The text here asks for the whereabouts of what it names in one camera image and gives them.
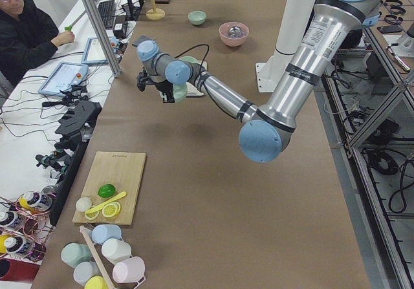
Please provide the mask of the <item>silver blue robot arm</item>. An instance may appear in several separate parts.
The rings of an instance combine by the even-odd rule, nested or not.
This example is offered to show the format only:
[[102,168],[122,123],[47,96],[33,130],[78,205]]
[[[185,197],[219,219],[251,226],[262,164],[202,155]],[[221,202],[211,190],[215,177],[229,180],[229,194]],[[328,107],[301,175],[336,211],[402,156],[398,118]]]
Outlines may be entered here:
[[265,163],[286,149],[296,129],[296,116],[333,56],[352,30],[373,26],[381,0],[287,0],[280,34],[292,29],[296,52],[282,74],[270,73],[275,89],[263,105],[254,105],[198,63],[189,63],[159,49],[146,36],[136,53],[143,63],[137,85],[154,85],[173,101],[173,88],[190,83],[206,93],[227,115],[239,120],[239,146],[252,161]]

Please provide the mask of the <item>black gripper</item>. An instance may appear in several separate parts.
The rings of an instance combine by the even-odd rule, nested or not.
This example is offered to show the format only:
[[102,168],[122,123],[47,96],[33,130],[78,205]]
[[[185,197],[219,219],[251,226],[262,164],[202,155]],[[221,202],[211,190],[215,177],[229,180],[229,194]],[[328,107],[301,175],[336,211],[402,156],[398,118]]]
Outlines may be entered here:
[[136,86],[139,91],[145,91],[147,85],[152,85],[152,80],[146,69],[142,69],[136,77]]

